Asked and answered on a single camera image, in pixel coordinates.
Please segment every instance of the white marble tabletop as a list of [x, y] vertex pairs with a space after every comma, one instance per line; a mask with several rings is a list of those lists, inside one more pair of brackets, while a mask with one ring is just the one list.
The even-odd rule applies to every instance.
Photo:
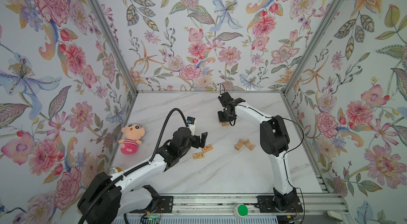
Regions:
[[[281, 115], [290, 118], [281, 96], [278, 93], [233, 93], [232, 98], [245, 99], [248, 104], [269, 115]], [[159, 193], [268, 193], [273, 191], [273, 172], [268, 155], [260, 146], [260, 131], [254, 126], [237, 118], [235, 126], [222, 127], [217, 112], [222, 109], [218, 94], [215, 93], [140, 93], [132, 110], [129, 124], [142, 125], [146, 134], [143, 144], [134, 155], [117, 152], [113, 166], [127, 169], [147, 159], [152, 154], [161, 127], [168, 112], [179, 108], [185, 115], [196, 118], [195, 135], [208, 132], [206, 144], [212, 144], [213, 150], [205, 153], [205, 158], [194, 160], [191, 150], [180, 162], [169, 170], [145, 182]], [[300, 143], [294, 130], [294, 124], [285, 121], [290, 136], [289, 148]], [[172, 134], [184, 124], [181, 116], [174, 112], [162, 137], [163, 144], [172, 139]], [[240, 151], [234, 145], [239, 139], [249, 139], [256, 147], [250, 151], [243, 146]], [[301, 187], [303, 193], [321, 193], [302, 147], [288, 153], [289, 169], [293, 186]]]

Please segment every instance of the wire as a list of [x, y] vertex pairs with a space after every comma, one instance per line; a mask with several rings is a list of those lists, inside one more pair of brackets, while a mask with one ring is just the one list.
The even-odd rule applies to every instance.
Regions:
[[290, 119], [287, 119], [287, 118], [282, 118], [282, 117], [275, 117], [275, 116], [267, 117], [267, 116], [263, 115], [262, 113], [260, 113], [259, 111], [257, 111], [256, 109], [251, 108], [251, 107], [249, 107], [249, 106], [245, 106], [245, 105], [239, 105], [239, 106], [252, 109], [253, 111], [255, 111], [256, 113], [258, 113], [259, 115], [261, 115], [261, 116], [263, 116], [263, 117], [265, 117], [265, 118], [270, 118], [270, 119], [275, 118], [275, 119], [289, 120], [289, 121], [291, 121], [292, 123], [294, 123], [295, 125], [297, 125], [297, 126], [301, 129], [301, 131], [302, 131], [302, 140], [301, 140], [300, 144], [297, 145], [296, 147], [294, 147], [293, 149], [287, 151], [286, 153], [284, 153], [284, 155], [282, 156], [282, 159], [283, 159], [283, 161], [284, 161], [285, 175], [287, 176], [288, 184], [290, 184], [290, 186], [293, 187], [294, 189], [300, 189], [300, 192], [301, 192], [302, 208], [303, 208], [303, 211], [304, 211], [304, 215], [303, 215], [302, 220], [301, 220], [301, 222], [300, 222], [300, 224], [302, 224], [302, 222], [304, 221], [304, 217], [305, 217], [305, 201], [304, 201], [304, 197], [303, 197], [303, 195], [302, 195], [302, 190], [301, 190], [301, 188], [300, 188], [300, 187], [294, 187], [294, 186], [290, 183], [290, 180], [288, 179], [287, 166], [285, 165], [285, 158], [284, 158], [284, 157], [285, 157], [285, 155], [286, 155], [287, 153], [289, 153], [289, 152], [291, 152], [291, 151], [297, 149], [297, 148], [303, 143], [304, 138], [305, 138], [304, 130], [302, 129], [302, 127], [301, 127], [298, 123], [296, 123], [296, 122], [293, 121], [293, 120], [290, 120]]

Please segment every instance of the plush doll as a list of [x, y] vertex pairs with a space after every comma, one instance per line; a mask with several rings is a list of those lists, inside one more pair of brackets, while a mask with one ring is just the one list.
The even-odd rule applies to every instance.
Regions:
[[146, 131], [141, 125], [130, 124], [122, 128], [125, 134], [125, 139], [119, 140], [120, 150], [124, 154], [134, 154], [139, 145], [141, 145], [141, 138]]

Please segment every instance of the wall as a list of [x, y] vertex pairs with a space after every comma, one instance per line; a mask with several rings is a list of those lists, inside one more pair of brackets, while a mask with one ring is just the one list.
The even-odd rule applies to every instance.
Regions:
[[99, 0], [139, 90], [279, 90], [332, 0]]
[[407, 221], [404, 1], [346, 0], [289, 94], [328, 186], [361, 224]]
[[0, 222], [72, 223], [134, 96], [86, 0], [0, 3]]

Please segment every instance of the wooden block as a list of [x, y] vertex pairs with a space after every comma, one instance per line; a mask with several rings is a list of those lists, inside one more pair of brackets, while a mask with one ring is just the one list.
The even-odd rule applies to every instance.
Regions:
[[239, 150], [242, 148], [242, 146], [243, 146], [244, 143], [245, 143], [245, 141], [243, 141], [242, 139], [239, 139], [239, 141], [238, 141], [237, 144], [234, 146], [234, 148], [239, 151]]
[[254, 149], [255, 145], [252, 145], [252, 143], [249, 140], [245, 140], [245, 145], [247, 148], [249, 148], [251, 151]]
[[204, 158], [204, 153], [194, 153], [194, 160], [199, 159], [199, 158]]
[[204, 148], [202, 148], [202, 152], [205, 153], [205, 152], [210, 151], [212, 149], [213, 149], [212, 145], [206, 145]]

